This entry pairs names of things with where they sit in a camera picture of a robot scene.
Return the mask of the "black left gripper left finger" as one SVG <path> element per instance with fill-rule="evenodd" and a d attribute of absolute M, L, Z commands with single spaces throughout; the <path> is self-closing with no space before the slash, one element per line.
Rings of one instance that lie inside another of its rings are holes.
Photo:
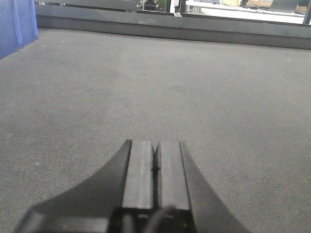
<path fill-rule="evenodd" d="M 17 233 L 109 233 L 123 214 L 153 210 L 151 142 L 126 140 L 91 177 L 68 191 L 32 206 Z"/>

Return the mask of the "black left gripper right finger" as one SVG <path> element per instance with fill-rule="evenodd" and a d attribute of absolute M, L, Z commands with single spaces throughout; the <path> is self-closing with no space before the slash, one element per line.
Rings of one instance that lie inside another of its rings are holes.
<path fill-rule="evenodd" d="M 174 205 L 189 233 L 247 233 L 205 180 L 184 142 L 165 140 L 159 162 L 158 205 Z"/>

